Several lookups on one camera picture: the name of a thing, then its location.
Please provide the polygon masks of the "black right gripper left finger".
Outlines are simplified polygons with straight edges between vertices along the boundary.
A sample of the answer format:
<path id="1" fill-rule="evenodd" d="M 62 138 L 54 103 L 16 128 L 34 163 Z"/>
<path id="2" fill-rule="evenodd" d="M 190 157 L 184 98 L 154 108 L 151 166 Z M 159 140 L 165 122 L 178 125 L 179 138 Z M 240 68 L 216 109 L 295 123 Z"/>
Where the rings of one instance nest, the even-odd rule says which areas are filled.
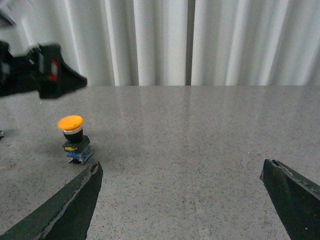
<path id="1" fill-rule="evenodd" d="M 103 169 L 88 166 L 0 236 L 2 240 L 85 240 L 101 190 Z"/>

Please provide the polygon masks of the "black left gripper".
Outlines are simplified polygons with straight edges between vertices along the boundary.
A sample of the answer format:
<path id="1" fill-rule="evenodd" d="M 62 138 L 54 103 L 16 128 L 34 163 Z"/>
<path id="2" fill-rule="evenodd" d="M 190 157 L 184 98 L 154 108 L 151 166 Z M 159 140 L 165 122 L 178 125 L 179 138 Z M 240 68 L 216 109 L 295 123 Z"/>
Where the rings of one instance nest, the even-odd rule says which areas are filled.
<path id="1" fill-rule="evenodd" d="M 87 78 L 71 69 L 57 43 L 37 45 L 13 56 L 8 42 L 0 42 L 0 96 L 38 91 L 40 99 L 57 99 L 87 86 Z"/>

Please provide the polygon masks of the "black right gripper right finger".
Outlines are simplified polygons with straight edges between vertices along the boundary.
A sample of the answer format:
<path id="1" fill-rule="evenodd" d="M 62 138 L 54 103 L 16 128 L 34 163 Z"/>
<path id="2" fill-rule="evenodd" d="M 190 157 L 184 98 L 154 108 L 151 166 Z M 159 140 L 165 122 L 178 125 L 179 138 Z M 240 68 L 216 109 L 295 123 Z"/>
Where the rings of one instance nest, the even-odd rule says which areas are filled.
<path id="1" fill-rule="evenodd" d="M 292 240 L 320 238 L 320 186 L 278 160 L 265 159 L 260 175 Z"/>

